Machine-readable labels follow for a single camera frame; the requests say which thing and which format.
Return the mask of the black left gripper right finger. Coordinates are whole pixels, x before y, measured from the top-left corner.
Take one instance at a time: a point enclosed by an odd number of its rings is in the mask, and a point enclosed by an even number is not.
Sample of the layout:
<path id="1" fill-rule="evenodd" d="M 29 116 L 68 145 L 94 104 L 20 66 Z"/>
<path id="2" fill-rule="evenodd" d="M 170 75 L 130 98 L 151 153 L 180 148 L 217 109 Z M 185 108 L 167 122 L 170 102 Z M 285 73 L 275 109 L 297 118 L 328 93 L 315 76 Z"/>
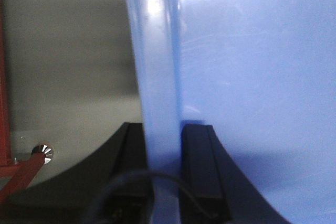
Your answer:
<path id="1" fill-rule="evenodd" d="M 180 193 L 181 223 L 288 223 L 243 174 L 211 125 L 184 125 L 181 148 L 181 178 L 206 211 Z"/>

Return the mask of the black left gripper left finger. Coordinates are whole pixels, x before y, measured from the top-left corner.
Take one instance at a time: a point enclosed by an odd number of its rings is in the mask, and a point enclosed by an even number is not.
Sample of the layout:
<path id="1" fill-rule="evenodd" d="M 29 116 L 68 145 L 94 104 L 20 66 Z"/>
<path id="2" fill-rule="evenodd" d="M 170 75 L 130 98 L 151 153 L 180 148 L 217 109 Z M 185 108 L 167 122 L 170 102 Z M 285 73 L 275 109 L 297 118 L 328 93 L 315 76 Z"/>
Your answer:
<path id="1" fill-rule="evenodd" d="M 96 151 L 65 172 L 9 196 L 1 223 L 80 223 L 116 175 L 148 167 L 141 123 L 123 123 Z M 150 223 L 150 180 L 125 185 L 104 207 L 100 223 Z"/>

